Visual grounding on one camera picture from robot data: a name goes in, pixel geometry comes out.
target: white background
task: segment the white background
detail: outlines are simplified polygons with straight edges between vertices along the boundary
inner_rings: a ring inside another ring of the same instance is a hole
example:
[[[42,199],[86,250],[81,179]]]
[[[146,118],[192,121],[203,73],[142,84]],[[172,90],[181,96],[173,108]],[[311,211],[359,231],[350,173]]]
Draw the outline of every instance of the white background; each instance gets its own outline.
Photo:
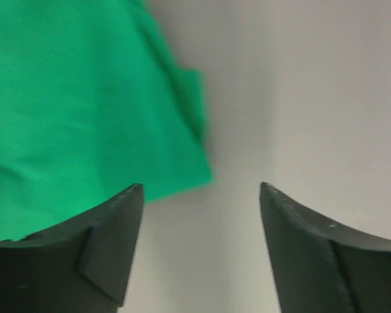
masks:
[[[259,183],[391,238],[391,0],[152,0],[217,182],[148,205],[129,313],[277,313]]]

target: green towel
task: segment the green towel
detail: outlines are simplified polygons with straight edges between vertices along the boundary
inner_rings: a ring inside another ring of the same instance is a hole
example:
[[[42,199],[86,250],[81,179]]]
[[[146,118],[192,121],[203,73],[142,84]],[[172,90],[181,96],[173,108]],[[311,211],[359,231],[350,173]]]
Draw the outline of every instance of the green towel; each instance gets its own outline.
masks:
[[[200,75],[138,0],[0,0],[0,241],[208,183]]]

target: gray surface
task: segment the gray surface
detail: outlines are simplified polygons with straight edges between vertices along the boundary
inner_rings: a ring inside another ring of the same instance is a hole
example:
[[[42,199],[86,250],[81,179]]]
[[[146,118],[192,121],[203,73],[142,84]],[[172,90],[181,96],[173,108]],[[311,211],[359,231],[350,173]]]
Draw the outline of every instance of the gray surface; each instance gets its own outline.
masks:
[[[125,312],[277,313],[260,181],[391,238],[391,0],[152,2],[218,179],[146,208]]]

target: green cloth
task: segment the green cloth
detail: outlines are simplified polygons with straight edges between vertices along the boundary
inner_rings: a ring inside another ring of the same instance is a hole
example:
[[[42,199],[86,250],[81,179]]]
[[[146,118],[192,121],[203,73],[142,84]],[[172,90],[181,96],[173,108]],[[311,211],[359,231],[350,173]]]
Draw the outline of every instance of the green cloth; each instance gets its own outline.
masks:
[[[0,0],[0,240],[208,183],[200,75],[138,0]]]

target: black plastic part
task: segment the black plastic part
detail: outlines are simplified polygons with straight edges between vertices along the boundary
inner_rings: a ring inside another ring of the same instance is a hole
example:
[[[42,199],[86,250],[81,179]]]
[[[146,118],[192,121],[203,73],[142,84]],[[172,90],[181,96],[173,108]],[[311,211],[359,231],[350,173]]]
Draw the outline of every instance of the black plastic part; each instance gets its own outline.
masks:
[[[391,240],[349,228],[261,185],[282,313],[391,313]]]
[[[123,305],[143,212],[134,185],[23,241],[0,242],[0,313],[114,313]]]

